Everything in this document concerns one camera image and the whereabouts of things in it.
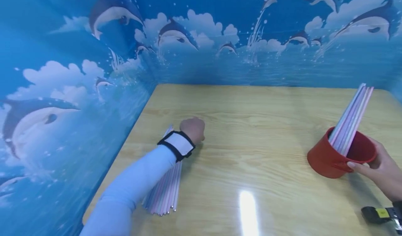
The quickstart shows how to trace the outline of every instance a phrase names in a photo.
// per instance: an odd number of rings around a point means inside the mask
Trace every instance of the red plastic cup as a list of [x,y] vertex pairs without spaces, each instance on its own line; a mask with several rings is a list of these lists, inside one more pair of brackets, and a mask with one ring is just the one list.
[[340,178],[353,170],[347,166],[352,161],[358,164],[372,162],[377,156],[374,144],[365,135],[356,132],[347,157],[339,154],[329,143],[328,138],[334,127],[331,127],[318,143],[308,152],[307,160],[318,174],[327,178]]

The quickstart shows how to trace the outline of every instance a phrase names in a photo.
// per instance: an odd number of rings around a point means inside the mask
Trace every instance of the wooden table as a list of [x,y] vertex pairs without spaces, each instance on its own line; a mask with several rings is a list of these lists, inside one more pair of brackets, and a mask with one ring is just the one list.
[[[177,212],[140,207],[132,235],[395,235],[367,225],[360,209],[390,202],[357,174],[331,180],[306,154],[336,124],[353,89],[159,85],[85,214],[131,162],[155,147],[169,124],[196,115],[206,122],[200,153],[183,161]],[[375,90],[360,125],[402,163],[402,107]]]

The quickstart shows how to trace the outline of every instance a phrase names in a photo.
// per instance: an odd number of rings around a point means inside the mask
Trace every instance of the bundle of straws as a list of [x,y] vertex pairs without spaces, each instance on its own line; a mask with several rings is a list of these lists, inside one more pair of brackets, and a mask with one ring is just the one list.
[[[171,125],[164,136],[172,130],[173,126]],[[174,212],[176,211],[181,168],[182,163],[180,161],[175,164],[175,166],[159,180],[150,193],[145,196],[142,206],[148,210],[148,212],[162,216],[169,214],[171,208]]]
[[365,83],[359,86],[352,101],[329,137],[331,146],[345,157],[352,145],[373,90],[374,87],[367,87]]

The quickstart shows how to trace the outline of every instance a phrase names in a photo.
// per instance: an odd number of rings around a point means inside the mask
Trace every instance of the light blue sleeve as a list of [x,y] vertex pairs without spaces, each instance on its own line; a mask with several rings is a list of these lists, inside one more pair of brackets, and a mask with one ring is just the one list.
[[126,168],[102,194],[80,236],[129,236],[138,202],[175,163],[172,151],[159,145]]

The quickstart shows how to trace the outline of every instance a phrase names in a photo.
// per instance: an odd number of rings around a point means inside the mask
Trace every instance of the dolphin wallpaper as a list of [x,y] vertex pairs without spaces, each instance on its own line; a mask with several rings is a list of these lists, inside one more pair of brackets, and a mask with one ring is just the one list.
[[0,5],[5,236],[78,235],[159,83],[347,88],[364,81],[402,103],[402,0]]

